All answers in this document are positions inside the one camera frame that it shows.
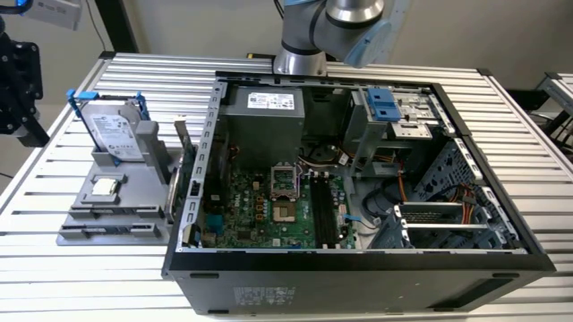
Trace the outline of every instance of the blue latch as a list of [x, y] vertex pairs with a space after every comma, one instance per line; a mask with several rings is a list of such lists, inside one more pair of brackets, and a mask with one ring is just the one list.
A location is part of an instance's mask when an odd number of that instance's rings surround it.
[[366, 100], [377, 121], [397, 122], [401, 120], [401, 110], [389, 89], [367, 89]]

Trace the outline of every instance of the hard drive label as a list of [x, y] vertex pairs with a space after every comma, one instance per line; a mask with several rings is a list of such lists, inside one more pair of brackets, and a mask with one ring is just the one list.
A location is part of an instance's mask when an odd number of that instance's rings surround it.
[[133, 131], [127, 119], [120, 115], [91, 115], [97, 135], [105, 147], [100, 147], [119, 160], [135, 161], [143, 158], [135, 139]]

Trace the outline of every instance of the gray wall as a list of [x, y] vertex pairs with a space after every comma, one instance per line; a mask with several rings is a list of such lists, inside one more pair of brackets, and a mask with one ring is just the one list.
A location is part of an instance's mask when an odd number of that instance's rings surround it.
[[[280, 19], [271, 0], [129, 0], [148, 52], [244, 57], [275, 54]], [[573, 70], [573, 1], [413, 0], [391, 64], [487, 67], [509, 87], [546, 70]]]
[[272, 0], [128, 0], [135, 35], [153, 54], [244, 58], [275, 54], [282, 20]]
[[503, 86], [534, 87], [573, 71], [572, 36], [570, 0], [415, 0], [390, 63], [486, 67]]

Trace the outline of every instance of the chip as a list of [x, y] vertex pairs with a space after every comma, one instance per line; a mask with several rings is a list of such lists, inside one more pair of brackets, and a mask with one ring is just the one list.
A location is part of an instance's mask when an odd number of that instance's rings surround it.
[[251, 231], [250, 230], [240, 230], [236, 232], [238, 239], [251, 239]]

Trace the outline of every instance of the label sticker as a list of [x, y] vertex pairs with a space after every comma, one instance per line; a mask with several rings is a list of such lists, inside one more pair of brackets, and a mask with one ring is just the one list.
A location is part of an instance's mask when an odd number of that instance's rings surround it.
[[292, 94], [251, 93], [247, 108], [295, 109], [295, 96]]
[[338, 163], [342, 164], [343, 166], [346, 166], [346, 163], [348, 162], [348, 155], [346, 153], [342, 152], [342, 156], [338, 159]]
[[295, 287], [234, 287], [238, 305], [291, 305]]
[[141, 151], [129, 126], [129, 122], [120, 115], [91, 115], [99, 138], [109, 154], [119, 160], [129, 161], [141, 159]]

